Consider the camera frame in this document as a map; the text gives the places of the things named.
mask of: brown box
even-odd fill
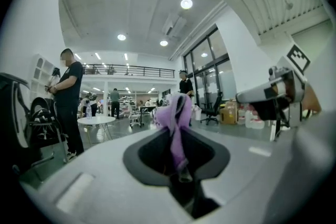
[[[222,124],[236,124],[237,123],[237,102],[228,101],[225,108],[220,109],[220,122]]]

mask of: ceiling light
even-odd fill
[[[183,9],[189,9],[193,6],[193,2],[191,0],[182,0],[181,1],[181,7]]]
[[[125,39],[126,39],[126,36],[124,36],[124,35],[120,34],[120,35],[118,35],[118,39],[123,41],[123,40],[125,40]]]
[[[160,42],[160,45],[163,46],[163,47],[167,46],[168,42],[166,40],[163,40],[163,41]]]

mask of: shoe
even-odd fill
[[[77,153],[71,153],[71,152],[68,152],[67,154],[67,159],[68,161],[66,161],[65,159],[63,159],[63,162],[64,163],[67,163],[67,162],[70,162],[71,160],[73,160],[75,157],[77,157]]]

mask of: balcony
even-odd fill
[[[175,78],[175,70],[153,67],[124,65],[83,65],[84,75],[137,76],[153,78]]]

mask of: purple cloth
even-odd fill
[[[175,170],[178,172],[181,172],[188,164],[183,151],[180,128],[189,127],[191,107],[190,97],[179,93],[172,96],[169,106],[160,108],[155,115],[160,127],[168,127],[170,135],[173,136],[170,150]]]

